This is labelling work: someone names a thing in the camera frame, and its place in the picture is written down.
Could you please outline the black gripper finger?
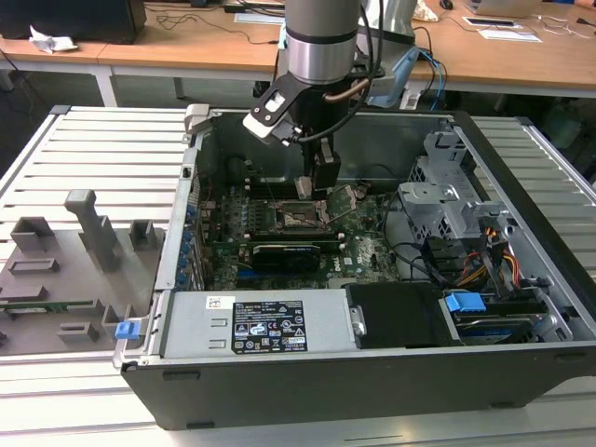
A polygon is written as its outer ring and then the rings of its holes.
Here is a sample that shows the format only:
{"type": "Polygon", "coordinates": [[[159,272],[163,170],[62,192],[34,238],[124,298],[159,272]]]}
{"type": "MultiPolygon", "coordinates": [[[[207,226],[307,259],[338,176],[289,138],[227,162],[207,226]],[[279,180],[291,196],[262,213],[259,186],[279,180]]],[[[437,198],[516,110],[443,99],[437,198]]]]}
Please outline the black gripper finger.
{"type": "Polygon", "coordinates": [[[328,189],[336,185],[340,168],[341,158],[334,151],[333,139],[321,139],[316,144],[311,175],[314,200],[325,198],[328,189]]]}

